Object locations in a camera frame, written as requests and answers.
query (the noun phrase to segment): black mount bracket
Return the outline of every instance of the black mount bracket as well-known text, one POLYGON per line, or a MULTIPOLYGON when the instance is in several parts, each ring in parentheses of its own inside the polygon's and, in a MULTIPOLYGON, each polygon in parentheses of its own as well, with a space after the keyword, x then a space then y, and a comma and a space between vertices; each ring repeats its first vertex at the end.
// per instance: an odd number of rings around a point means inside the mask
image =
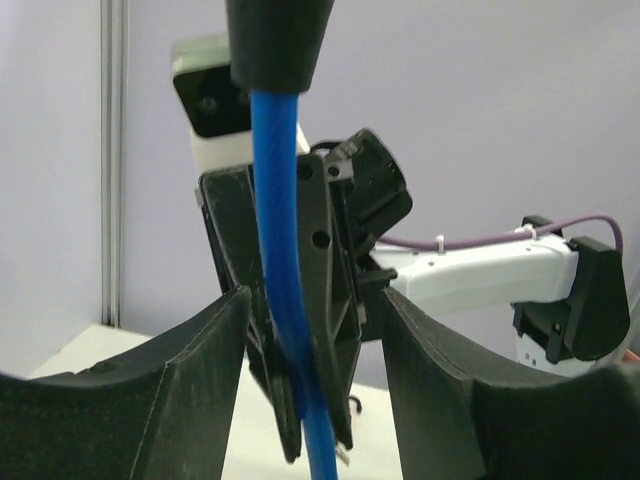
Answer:
MULTIPOLYGON (((522 222, 533 227, 551 223, 538 215, 522 222)), ((561 231, 555 234, 563 236, 561 231)), ((572 238, 568 245, 579 253, 569 297, 514 306, 518 335, 530 336, 551 363, 602 358, 622 342, 631 324, 620 252, 588 237, 572 238)))
MULTIPOLYGON (((349 390, 362 327, 367 324, 362 290, 380 291, 395 275, 392 270, 380 270, 369 250, 412 206, 397 172, 391 155, 368 130, 325 156, 298 157, 298 237, 305 305, 334 433, 347 449, 353 446, 349 390), (380 188, 380 181, 388 181, 389 176, 397 184, 392 195, 385 197, 378 193, 387 190, 380 188)), ((251 372, 274 407, 285 458, 292 462, 300 455, 301 432, 265 297, 251 165, 203 174, 200 193, 222 288, 250 285, 254 290, 254 321, 247 343, 251 372)))

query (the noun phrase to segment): screw hole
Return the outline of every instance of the screw hole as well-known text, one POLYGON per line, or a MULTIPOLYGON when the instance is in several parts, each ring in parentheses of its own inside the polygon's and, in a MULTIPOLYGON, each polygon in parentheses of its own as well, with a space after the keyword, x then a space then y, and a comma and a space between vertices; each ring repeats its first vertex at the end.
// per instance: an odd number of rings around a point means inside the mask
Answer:
POLYGON ((331 245, 331 237, 324 230, 318 230, 311 236, 311 241, 320 250, 326 250, 331 245))
POLYGON ((313 176, 313 169, 308 163, 298 164, 298 179, 309 180, 313 176))

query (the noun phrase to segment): black plastic part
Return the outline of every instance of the black plastic part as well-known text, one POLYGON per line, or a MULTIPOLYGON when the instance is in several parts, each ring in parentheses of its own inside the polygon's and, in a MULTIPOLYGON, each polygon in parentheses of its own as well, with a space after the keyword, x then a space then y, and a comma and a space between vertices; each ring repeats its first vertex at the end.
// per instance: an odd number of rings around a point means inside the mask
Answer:
POLYGON ((411 211, 413 201, 404 176, 386 146, 368 129, 338 144, 327 154, 326 161, 350 162, 358 179, 346 206, 355 254, 361 257, 411 211))
POLYGON ((181 73, 174 77, 173 86, 200 137, 251 130, 249 98, 231 81, 229 65, 181 73))
POLYGON ((220 478, 250 314, 238 287, 78 374, 0 376, 0 478, 220 478))
POLYGON ((377 308, 405 480, 638 478, 640 368, 556 377, 480 347, 392 289, 377 308))
MULTIPOLYGON (((362 327, 369 323, 366 298, 388 286, 395 276, 394 271, 381 270, 368 251, 358 254, 352 227, 365 232, 375 223, 375 215, 368 214, 369 223, 360 222, 352 217, 353 212, 359 212, 358 208, 350 209, 348 205, 350 195, 360 191, 361 181, 375 179, 383 185, 392 185, 389 188, 396 193, 398 188, 395 182, 369 171, 377 168, 378 162, 368 162, 360 156, 358 164, 358 171, 352 175, 350 158, 335 154, 324 158, 315 154, 298 157, 299 255, 314 360, 336 439, 347 449, 353 445, 348 395, 360 352, 362 327)), ((404 183, 401 186, 403 195, 409 198, 404 183)), ((251 372, 271 400, 285 458, 292 462, 300 455, 300 425, 265 297, 252 167, 205 173, 200 179, 200 190, 221 285, 223 288, 249 285, 254 292, 254 321, 247 342, 251 372)), ((384 192, 379 190, 378 195, 383 196, 384 192)), ((386 216, 377 225, 393 225, 407 210, 377 211, 386 216)), ((374 238, 376 234, 378 230, 368 232, 365 237, 374 238)))
POLYGON ((293 389, 266 301, 251 172, 238 167, 200 178, 205 226, 221 286, 247 285, 253 317, 247 334, 250 370, 274 408, 288 462, 300 456, 302 434, 293 389))
MULTIPOLYGON (((530 216, 526 223, 539 227, 551 222, 530 216)), ((587 237, 568 244, 579 254, 569 297, 515 305, 513 325, 518 334, 527 334, 542 346, 551 363, 574 357, 600 359, 620 345, 631 323, 620 252, 587 237)))
POLYGON ((333 0, 227 0, 231 74, 243 89, 309 90, 333 0))

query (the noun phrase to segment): black curved jaw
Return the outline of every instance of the black curved jaw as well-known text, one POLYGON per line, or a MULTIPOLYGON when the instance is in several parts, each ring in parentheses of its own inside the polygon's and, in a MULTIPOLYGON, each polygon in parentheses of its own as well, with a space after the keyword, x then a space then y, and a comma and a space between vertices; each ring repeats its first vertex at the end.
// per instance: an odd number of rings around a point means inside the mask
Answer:
POLYGON ((389 289, 377 307, 405 480, 638 478, 640 369, 519 365, 389 289))
POLYGON ((220 478, 250 297, 234 288, 78 374, 0 376, 0 478, 220 478))

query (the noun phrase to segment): white cable tie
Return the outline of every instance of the white cable tie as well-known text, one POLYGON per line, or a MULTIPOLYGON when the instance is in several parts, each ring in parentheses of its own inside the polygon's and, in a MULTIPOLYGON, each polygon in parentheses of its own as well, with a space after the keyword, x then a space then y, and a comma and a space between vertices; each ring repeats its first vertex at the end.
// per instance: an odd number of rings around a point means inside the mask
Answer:
POLYGON ((533 225, 531 225, 530 223, 527 223, 526 225, 523 225, 522 226, 522 231, 525 231, 525 230, 531 232, 531 240, 533 240, 534 242, 538 240, 538 232, 533 227, 533 225))
POLYGON ((444 255, 444 235, 438 235, 436 237, 436 242, 438 244, 438 255, 444 255))

